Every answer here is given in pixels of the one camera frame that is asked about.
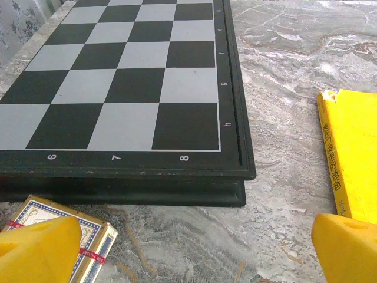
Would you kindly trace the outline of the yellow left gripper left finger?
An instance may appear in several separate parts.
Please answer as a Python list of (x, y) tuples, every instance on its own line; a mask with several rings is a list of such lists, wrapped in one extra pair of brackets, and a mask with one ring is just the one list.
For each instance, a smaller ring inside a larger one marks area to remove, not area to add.
[(80, 250), (74, 216), (1, 232), (1, 282), (69, 282)]

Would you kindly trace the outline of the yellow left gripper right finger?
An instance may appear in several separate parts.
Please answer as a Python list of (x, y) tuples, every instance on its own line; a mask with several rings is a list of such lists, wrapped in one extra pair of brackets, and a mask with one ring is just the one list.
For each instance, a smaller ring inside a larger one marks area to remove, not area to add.
[(318, 214), (312, 243), (327, 282), (376, 282), (376, 225)]

